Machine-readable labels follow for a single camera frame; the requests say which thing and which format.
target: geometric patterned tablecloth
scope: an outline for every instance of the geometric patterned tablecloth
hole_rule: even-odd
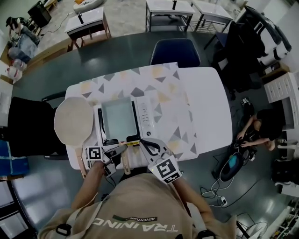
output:
[[[198,156],[196,134],[188,97],[177,70],[177,63],[165,63],[100,76],[70,86],[66,98],[84,97],[93,106],[126,96],[148,96],[158,138],[167,144],[180,161],[193,159]],[[93,126],[93,132],[83,147],[94,145],[97,145],[97,137]],[[69,158],[77,160],[74,150],[70,147],[67,150]],[[148,164],[139,147],[129,147],[128,158],[131,168]]]

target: blue chair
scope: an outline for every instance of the blue chair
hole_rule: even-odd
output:
[[[165,39],[155,45],[150,65],[177,62],[179,68],[198,67],[200,58],[189,39]]]

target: yellow tape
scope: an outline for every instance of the yellow tape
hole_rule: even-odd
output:
[[[128,146],[139,144],[139,141],[127,142]]]

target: hand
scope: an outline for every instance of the hand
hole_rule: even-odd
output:
[[[93,166],[91,167],[90,171],[96,171],[101,175],[104,175],[105,174],[104,166],[105,164],[102,161],[96,161],[93,163]]]
[[[245,135],[245,132],[244,131],[241,131],[240,133],[238,133],[237,135],[237,140],[241,140],[244,138],[244,135]]]
[[[249,147],[251,146],[251,143],[247,142],[247,141],[244,141],[242,144],[241,144],[241,147],[242,148],[245,148],[245,147]]]

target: wooden handle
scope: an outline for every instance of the wooden handle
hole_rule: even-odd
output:
[[[127,150],[121,153],[121,157],[122,157],[122,164],[123,164],[123,169],[125,170],[125,174],[130,174],[131,170],[130,170]]]
[[[76,148],[76,156],[77,156],[77,160],[78,160],[78,164],[81,170],[81,174],[83,176],[83,178],[86,178],[87,172],[86,172],[86,168],[82,159],[82,147],[81,148]]]

